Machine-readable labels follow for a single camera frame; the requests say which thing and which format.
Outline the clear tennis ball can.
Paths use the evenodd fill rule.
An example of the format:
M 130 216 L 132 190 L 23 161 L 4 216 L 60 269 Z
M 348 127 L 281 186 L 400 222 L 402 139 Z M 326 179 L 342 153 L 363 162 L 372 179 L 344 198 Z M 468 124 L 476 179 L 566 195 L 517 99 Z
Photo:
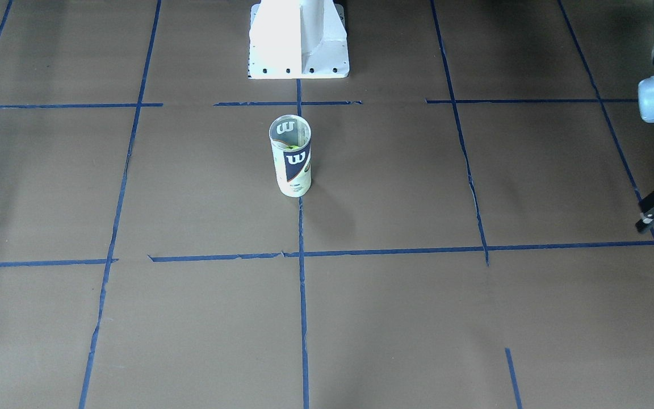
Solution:
M 312 183 L 312 130 L 308 122 L 298 115 L 280 116 L 271 124 L 269 138 L 279 189 L 288 197 L 304 196 Z M 285 155 L 284 145 L 305 148 L 299 155 Z

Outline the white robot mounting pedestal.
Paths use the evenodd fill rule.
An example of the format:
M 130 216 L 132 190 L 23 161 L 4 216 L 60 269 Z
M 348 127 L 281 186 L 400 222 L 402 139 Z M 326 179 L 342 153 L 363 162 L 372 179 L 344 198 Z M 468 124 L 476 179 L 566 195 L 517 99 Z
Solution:
M 251 7 L 247 76 L 252 80 L 346 78 L 345 1 L 261 1 Z

